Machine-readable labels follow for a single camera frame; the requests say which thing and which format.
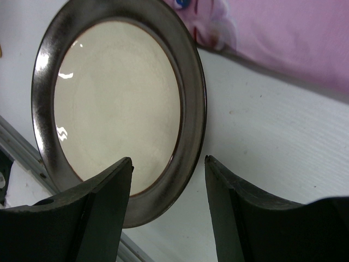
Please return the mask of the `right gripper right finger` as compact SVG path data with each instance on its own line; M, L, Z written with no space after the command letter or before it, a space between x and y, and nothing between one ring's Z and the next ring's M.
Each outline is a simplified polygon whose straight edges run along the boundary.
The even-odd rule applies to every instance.
M219 261L348 261L348 197L283 199L205 158Z

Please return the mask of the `purple Elsa cloth placemat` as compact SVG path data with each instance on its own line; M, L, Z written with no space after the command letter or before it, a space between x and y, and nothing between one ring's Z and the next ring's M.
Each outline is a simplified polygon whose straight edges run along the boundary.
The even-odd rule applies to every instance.
M348 92L348 1L168 1L199 46Z

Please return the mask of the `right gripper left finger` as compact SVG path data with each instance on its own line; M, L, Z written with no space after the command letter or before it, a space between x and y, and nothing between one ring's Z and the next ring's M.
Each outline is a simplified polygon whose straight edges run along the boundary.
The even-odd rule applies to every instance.
M1 261L116 261L132 172L125 157L32 206L1 210Z

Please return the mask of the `metal rimmed cream plate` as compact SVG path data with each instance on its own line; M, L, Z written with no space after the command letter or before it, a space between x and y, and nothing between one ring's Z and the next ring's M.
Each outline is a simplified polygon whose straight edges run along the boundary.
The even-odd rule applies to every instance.
M67 1L32 77L37 147L64 191L129 157L125 228L166 212L187 186L206 128L197 48L163 1Z

